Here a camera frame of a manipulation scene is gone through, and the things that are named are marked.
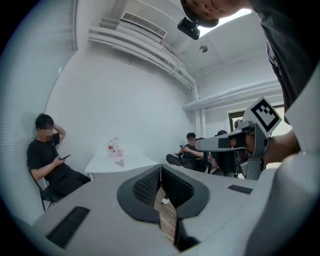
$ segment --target ceiling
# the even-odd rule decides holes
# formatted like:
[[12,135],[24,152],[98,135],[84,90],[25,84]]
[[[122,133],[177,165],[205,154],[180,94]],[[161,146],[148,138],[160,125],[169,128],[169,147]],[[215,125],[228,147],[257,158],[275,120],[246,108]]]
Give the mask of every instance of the ceiling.
[[[227,22],[199,40],[193,40],[177,29],[179,21],[185,16],[180,0],[98,1],[102,4],[104,2],[104,13],[109,13],[108,17],[119,19],[122,13],[127,11],[166,30],[168,34],[164,41],[178,51],[200,76],[206,76],[224,65],[248,60],[266,52],[266,39],[260,19],[255,13]],[[206,53],[199,50],[203,45],[208,47]]]

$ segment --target chair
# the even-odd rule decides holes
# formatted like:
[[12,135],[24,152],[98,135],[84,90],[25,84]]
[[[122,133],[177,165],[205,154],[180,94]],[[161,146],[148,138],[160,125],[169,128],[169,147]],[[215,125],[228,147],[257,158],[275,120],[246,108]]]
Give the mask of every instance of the chair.
[[50,208],[51,205],[54,205],[55,203],[59,202],[62,198],[64,198],[63,194],[57,193],[56,191],[54,191],[52,189],[52,187],[50,185],[48,185],[44,190],[41,188],[41,186],[38,184],[38,182],[36,181],[36,179],[34,178],[34,176],[31,173],[31,170],[28,166],[28,171],[32,177],[32,179],[34,180],[36,186],[39,189],[39,193],[40,193],[40,198],[41,198],[41,202],[42,202],[42,207],[43,210],[46,211],[46,207],[45,207],[45,203],[44,201],[49,202],[49,206],[47,208],[47,210]]

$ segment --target person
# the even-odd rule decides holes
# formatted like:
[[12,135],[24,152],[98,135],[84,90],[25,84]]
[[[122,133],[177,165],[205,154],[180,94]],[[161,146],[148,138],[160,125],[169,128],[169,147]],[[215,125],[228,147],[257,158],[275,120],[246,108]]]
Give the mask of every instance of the person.
[[[216,136],[227,134],[225,130],[220,130]],[[210,152],[209,153],[209,159],[211,160],[211,166],[208,169],[209,174],[218,175],[218,176],[228,176],[228,177],[234,177],[235,175],[233,173],[225,173],[219,168],[219,158],[218,154],[216,152]]]
[[64,196],[88,183],[87,176],[72,170],[58,155],[56,145],[64,140],[66,131],[43,113],[36,118],[35,128],[37,136],[26,152],[33,178],[36,181],[45,178],[54,191]]
[[[267,39],[267,53],[272,69],[283,91],[285,111],[301,94],[320,59],[320,48],[314,33],[318,31],[317,8],[308,5],[306,13],[300,4],[285,0],[180,0],[185,14],[197,25],[215,27],[220,18],[235,14],[242,8],[253,9],[261,20]],[[255,138],[246,135],[249,152]],[[230,140],[235,147],[235,139]],[[293,130],[271,137],[264,158],[265,164],[282,162],[300,151]]]
[[182,159],[178,159],[172,154],[166,156],[166,161],[170,165],[182,166],[187,169],[195,170],[197,168],[197,158],[203,158],[204,153],[199,152],[196,145],[196,134],[190,132],[186,135],[188,144],[184,147],[181,147],[179,153],[183,154]]

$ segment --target white table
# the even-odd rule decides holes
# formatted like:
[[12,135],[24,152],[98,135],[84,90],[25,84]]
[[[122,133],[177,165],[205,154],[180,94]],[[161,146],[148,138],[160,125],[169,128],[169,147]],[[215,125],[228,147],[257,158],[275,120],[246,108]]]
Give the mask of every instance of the white table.
[[[122,159],[124,160],[124,167],[115,163]],[[120,173],[154,165],[158,165],[158,163],[143,155],[125,155],[123,157],[95,155],[86,167],[85,172],[89,173],[90,179],[93,181],[94,174]]]

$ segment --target camera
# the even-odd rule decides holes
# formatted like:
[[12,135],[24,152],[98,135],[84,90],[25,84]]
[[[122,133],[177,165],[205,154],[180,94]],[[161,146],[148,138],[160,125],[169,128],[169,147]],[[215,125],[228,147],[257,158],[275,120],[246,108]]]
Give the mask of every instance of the camera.
[[178,30],[182,31],[193,40],[198,40],[200,38],[200,29],[198,29],[198,26],[186,17],[179,22]]

